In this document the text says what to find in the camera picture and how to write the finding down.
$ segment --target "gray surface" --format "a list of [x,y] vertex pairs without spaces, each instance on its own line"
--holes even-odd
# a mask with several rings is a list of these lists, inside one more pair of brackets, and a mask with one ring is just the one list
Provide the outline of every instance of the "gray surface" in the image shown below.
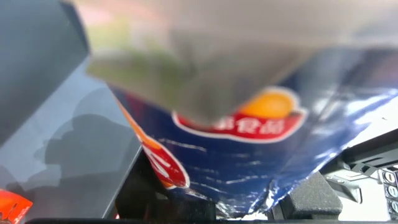
[[33,201],[27,219],[102,217],[138,150],[85,57],[57,1],[0,1],[0,188]]
[[308,215],[336,215],[337,218],[343,204],[323,176],[316,172],[286,196],[281,207],[289,218]]

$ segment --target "black plastic part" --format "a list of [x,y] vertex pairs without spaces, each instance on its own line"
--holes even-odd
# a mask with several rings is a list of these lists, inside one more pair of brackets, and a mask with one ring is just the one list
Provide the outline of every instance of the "black plastic part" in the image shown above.
[[[58,218],[58,219],[35,219],[26,222],[26,224],[160,224],[160,223],[168,223],[174,224],[178,222],[145,222],[142,220],[106,220],[106,219],[67,219],[67,218]],[[349,223],[366,223],[366,224],[390,224],[390,223],[398,223],[398,221],[386,221],[386,222],[341,222],[338,220],[278,220],[278,221],[215,221],[215,222],[181,222],[178,224],[261,224],[261,223],[334,223],[334,224],[349,224]]]
[[362,142],[329,162],[322,174],[347,169],[370,176],[378,169],[398,164],[398,129]]
[[163,188],[143,151],[116,197],[120,218],[168,222],[216,220],[213,202],[173,198]]
[[107,214],[104,215],[105,218],[115,218],[116,215],[118,215],[118,210],[116,209],[115,206],[112,206],[111,209],[107,212]]
[[277,207],[272,209],[274,218],[280,219],[282,212],[285,220],[337,220],[343,209],[336,192],[319,172],[280,201],[279,206],[280,210]]

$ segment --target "orange circle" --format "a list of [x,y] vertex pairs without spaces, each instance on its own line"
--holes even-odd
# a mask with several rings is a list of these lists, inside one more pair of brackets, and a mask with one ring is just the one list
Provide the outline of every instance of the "orange circle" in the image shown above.
[[239,112],[259,118],[287,117],[294,108],[293,99],[280,92],[267,92],[246,103]]

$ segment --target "orange object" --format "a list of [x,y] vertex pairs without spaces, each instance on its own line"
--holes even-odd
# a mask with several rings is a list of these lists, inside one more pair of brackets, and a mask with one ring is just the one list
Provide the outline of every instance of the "orange object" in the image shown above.
[[154,171],[160,182],[166,189],[174,189],[176,186],[186,188],[189,186],[189,177],[185,169],[182,167],[179,161],[169,152],[166,147],[161,145],[155,139],[149,137],[142,128],[133,120],[131,115],[126,111],[122,104],[118,100],[118,103],[123,115],[133,128],[138,140],[142,144],[144,152],[147,154],[150,164],[154,168]]
[[293,112],[294,100],[283,91],[267,91],[246,103],[240,112],[259,118],[281,119]]
[[0,189],[0,224],[18,224],[32,205],[26,198]]

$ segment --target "chip bag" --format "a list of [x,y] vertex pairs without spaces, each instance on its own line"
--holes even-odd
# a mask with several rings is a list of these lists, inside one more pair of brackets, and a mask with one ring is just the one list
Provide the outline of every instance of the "chip bag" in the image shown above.
[[0,190],[0,223],[18,224],[32,205],[31,201],[18,194]]
[[109,83],[177,200],[265,212],[398,95],[398,1],[74,0]]

